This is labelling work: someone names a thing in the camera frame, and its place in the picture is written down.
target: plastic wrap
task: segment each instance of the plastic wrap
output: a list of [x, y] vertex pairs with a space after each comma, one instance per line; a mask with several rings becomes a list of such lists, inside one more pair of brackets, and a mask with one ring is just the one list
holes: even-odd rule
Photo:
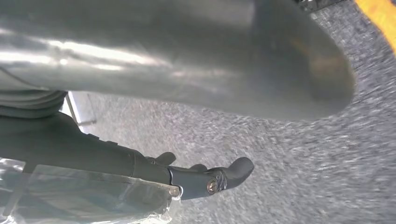
[[174, 186], [0, 157], [0, 224], [165, 224], [179, 205]]

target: clear plastic bag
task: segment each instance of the clear plastic bag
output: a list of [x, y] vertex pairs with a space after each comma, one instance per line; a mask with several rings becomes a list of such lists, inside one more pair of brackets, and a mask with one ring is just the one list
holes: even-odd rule
[[166, 224], [178, 187], [0, 158], [0, 224]]

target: bolt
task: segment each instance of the bolt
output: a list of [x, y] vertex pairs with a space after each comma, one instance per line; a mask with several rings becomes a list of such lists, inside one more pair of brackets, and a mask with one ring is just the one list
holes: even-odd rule
[[179, 194], [180, 194], [180, 190], [179, 190], [179, 189], [171, 189], [171, 190], [169, 191], [169, 194], [170, 194], [170, 196], [172, 196], [172, 197], [177, 197], [177, 196], [179, 196]]
[[208, 187], [209, 194], [212, 195], [212, 194], [216, 193], [217, 192], [217, 181], [214, 179], [210, 180], [208, 182], [207, 187]]

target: yellow road line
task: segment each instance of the yellow road line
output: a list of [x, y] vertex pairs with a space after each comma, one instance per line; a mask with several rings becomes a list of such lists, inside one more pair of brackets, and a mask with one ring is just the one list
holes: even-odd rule
[[361, 11], [382, 31], [396, 53], [396, 6], [390, 0], [355, 0]]

